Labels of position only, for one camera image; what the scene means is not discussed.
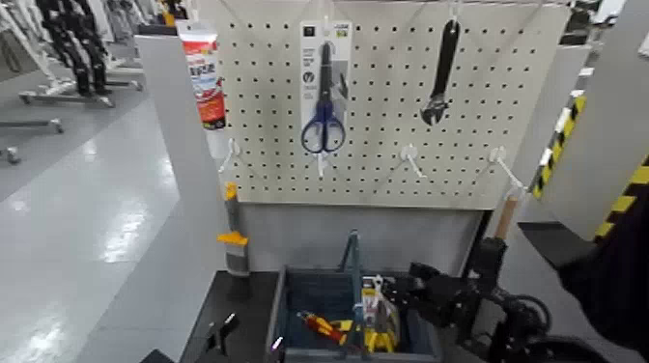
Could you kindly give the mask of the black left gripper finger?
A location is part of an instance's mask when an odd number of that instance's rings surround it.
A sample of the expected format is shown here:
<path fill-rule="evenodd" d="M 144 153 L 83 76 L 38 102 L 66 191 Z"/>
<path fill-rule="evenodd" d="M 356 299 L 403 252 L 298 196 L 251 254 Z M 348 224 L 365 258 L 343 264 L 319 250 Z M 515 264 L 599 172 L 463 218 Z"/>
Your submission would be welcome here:
<path fill-rule="evenodd" d="M 230 361 L 226 342 L 229 335 L 233 333 L 239 325 L 240 320 L 236 313 L 229 314 L 221 324 L 211 324 L 203 347 L 203 363 L 221 363 Z"/>

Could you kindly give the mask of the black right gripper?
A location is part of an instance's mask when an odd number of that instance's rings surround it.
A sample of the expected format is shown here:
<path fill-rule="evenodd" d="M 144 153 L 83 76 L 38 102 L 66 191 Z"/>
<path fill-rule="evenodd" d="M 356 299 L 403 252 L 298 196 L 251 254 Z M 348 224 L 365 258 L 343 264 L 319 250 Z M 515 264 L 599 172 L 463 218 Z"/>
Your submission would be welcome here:
<path fill-rule="evenodd" d="M 395 306 L 412 306 L 424 320 L 446 328 L 470 328 L 477 313 L 476 285 L 435 267 L 411 262 L 409 275 L 382 284 L 382 295 Z"/>

